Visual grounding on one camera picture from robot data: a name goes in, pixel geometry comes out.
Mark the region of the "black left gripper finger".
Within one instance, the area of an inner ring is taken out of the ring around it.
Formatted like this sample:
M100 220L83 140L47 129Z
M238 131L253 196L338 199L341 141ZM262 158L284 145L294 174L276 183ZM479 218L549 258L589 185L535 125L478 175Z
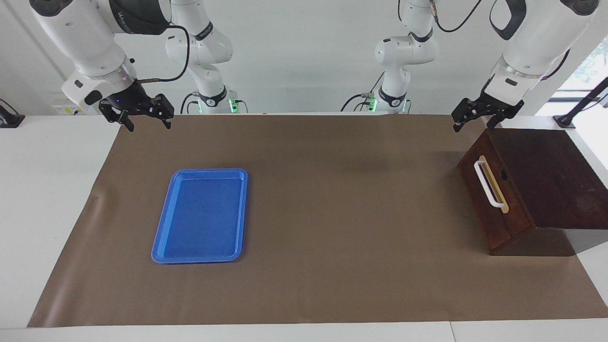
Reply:
M454 122L454 132L460 132L466 123L477 119L477 110L475 108L475 102L469 98L464 98L460 100L458 105L452 111L451 117Z
M506 119L513 119L515 115L521 110L524 106L525 102L523 100L519 100L517 104L512 105L512 107L506 110L504 113L499 113L496 115L491 115L490 119L486 123L486 127L488 129L494 129L496 125L503 122Z

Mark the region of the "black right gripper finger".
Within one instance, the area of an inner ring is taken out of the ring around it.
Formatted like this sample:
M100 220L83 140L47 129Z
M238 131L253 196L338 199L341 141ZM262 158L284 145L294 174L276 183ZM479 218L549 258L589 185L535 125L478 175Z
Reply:
M123 125L129 132L134 132L134 124L126 110L117 112L110 104L100 104L98 109L109 123L118 123Z
M150 98L150 117L162 121L165 128L171 128L171 120L174 118L174 107L169 99L163 94L158 94Z

